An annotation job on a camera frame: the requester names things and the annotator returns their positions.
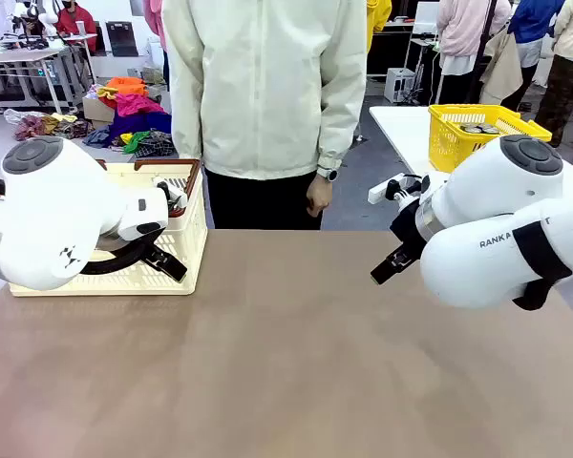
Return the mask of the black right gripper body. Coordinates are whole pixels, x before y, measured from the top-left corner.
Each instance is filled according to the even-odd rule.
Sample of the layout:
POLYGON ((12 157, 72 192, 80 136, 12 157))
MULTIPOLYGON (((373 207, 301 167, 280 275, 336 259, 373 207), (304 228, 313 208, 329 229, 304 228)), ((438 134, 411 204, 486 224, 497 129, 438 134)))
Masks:
POLYGON ((415 199, 399 211, 390 229, 401 241, 401 245, 393 252, 401 260, 419 260, 425 247, 425 239, 420 235, 416 226, 416 212, 419 200, 415 199))

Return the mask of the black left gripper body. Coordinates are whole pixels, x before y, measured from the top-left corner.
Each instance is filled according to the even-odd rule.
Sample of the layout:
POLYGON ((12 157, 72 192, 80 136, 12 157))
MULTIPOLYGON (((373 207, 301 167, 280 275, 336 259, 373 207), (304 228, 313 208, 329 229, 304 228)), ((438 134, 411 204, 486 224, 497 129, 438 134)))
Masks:
POLYGON ((167 251, 161 247, 159 240, 162 232, 152 232, 141 238, 143 256, 165 256, 167 251))

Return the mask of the person's left hand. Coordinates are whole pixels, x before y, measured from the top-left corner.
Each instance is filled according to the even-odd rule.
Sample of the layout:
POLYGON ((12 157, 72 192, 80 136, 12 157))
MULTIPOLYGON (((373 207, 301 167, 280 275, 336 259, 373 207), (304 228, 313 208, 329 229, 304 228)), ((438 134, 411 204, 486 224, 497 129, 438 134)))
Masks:
POLYGON ((313 218, 330 206, 332 202, 332 183, 321 175, 316 175, 307 190, 308 213, 313 218))

